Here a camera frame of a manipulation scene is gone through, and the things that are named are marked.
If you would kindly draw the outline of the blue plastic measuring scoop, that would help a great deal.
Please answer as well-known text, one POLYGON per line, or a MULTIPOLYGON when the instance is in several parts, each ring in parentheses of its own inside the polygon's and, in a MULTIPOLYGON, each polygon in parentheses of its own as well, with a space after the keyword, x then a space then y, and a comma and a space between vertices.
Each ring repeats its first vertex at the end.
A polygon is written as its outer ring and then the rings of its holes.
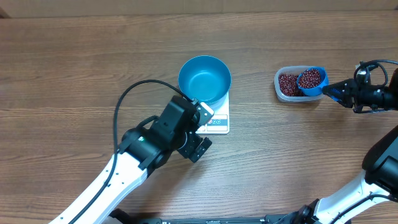
POLYGON ((317 101, 323 98, 323 87, 330 84, 323 67, 309 67, 298 75, 296 83, 305 101, 317 101))

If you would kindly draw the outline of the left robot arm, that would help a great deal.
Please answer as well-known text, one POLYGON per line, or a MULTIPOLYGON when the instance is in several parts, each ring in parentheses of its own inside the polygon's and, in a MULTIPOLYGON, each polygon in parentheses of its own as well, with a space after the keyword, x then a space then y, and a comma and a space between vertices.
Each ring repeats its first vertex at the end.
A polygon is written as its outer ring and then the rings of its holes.
POLYGON ((54 223, 117 223, 111 213, 174 151, 197 162, 211 146, 196 131, 214 115, 204 102, 173 96, 160 116, 151 116, 125 132, 116 153, 99 176, 54 223))

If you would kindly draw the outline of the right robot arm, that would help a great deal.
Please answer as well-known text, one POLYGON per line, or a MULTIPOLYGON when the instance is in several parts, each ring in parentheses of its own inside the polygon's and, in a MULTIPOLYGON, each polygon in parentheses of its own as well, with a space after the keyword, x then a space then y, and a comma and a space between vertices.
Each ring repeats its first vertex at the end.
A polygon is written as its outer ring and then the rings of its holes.
MULTIPOLYGON (((357 114, 397 110, 397 75, 371 84, 371 71, 384 60, 361 62, 352 78, 322 88, 324 95, 357 114)), ((389 131, 365 155, 362 171, 326 198, 316 199, 279 223, 349 223, 353 217, 383 202, 397 201, 397 129, 389 131)))

